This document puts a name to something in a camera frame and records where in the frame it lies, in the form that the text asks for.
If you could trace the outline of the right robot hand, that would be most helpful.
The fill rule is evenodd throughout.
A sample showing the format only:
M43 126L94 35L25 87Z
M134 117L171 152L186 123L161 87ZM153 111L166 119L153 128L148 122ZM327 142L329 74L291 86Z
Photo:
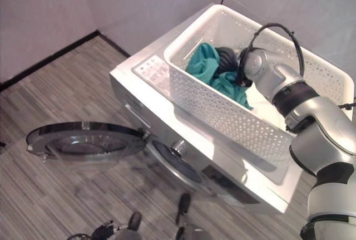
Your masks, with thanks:
M226 72L238 74L240 65L240 52L228 47L216 48L219 55L218 68L215 75L220 75Z

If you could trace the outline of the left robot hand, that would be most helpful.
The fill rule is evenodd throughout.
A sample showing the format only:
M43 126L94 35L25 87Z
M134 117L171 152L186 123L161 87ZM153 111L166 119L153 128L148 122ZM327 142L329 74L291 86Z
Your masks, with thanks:
M183 193L177 207L177 215L175 224L178 230L175 234L175 239L212 239L212 236L205 229L202 229L190 221L188 211L191 204L191 195ZM142 239L139 234L139 226L141 224L142 215L135 212L122 233L116 233L115 239Z

